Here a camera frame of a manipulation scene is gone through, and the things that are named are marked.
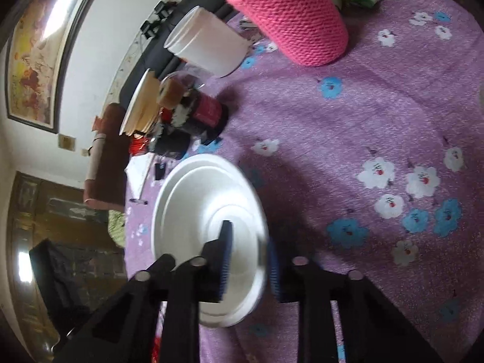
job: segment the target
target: white cup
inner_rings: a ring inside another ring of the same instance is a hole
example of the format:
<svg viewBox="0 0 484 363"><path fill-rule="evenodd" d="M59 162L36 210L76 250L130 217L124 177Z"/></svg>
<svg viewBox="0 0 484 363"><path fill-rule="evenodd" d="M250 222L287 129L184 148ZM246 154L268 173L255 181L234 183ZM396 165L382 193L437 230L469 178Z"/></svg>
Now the white cup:
<svg viewBox="0 0 484 363"><path fill-rule="evenodd" d="M250 42L213 13L195 7L176 25L164 47L177 57L221 78L240 65Z"/></svg>

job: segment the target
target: pink knitted sleeve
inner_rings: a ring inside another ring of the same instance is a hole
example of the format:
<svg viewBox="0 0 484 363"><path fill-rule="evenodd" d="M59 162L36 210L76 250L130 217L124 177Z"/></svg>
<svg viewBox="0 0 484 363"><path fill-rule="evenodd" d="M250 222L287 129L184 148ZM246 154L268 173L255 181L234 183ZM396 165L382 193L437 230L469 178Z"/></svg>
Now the pink knitted sleeve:
<svg viewBox="0 0 484 363"><path fill-rule="evenodd" d="M320 66L340 57L348 32L331 0L227 0L295 63Z"/></svg>

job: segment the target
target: white container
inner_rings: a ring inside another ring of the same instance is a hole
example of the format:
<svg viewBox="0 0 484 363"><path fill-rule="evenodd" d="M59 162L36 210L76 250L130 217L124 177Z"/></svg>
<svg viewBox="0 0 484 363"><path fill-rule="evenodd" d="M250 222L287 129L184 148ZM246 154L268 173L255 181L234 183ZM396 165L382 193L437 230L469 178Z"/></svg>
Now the white container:
<svg viewBox="0 0 484 363"><path fill-rule="evenodd" d="M253 187L229 161L199 154L180 162L166 178L152 221L155 258L173 255L176 266L217 239L222 222L233 227L226 291L220 303L200 303L200 323L232 326L248 315L266 284L267 224Z"/></svg>
<svg viewBox="0 0 484 363"><path fill-rule="evenodd" d="M213 13L195 7L176 25L164 47L221 78L233 72L244 60L250 41Z"/></svg>

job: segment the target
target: wall socket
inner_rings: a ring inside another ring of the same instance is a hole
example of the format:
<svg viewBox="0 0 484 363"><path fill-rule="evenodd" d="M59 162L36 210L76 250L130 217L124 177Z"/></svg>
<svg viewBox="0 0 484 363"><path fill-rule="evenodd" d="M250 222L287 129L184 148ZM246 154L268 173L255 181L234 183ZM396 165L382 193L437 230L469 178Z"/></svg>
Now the wall socket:
<svg viewBox="0 0 484 363"><path fill-rule="evenodd" d="M76 150L76 138L71 136L62 135L61 133L57 135L59 141L59 147L64 150L75 151Z"/></svg>

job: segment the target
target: painting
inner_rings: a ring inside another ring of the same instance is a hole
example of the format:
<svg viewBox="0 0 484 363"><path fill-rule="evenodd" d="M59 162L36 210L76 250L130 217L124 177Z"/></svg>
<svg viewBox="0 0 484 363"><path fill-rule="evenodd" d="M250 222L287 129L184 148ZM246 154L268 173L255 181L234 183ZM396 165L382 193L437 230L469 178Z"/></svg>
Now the painting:
<svg viewBox="0 0 484 363"><path fill-rule="evenodd" d="M58 132L69 53L90 0L32 0L9 41L5 69L10 119Z"/></svg>

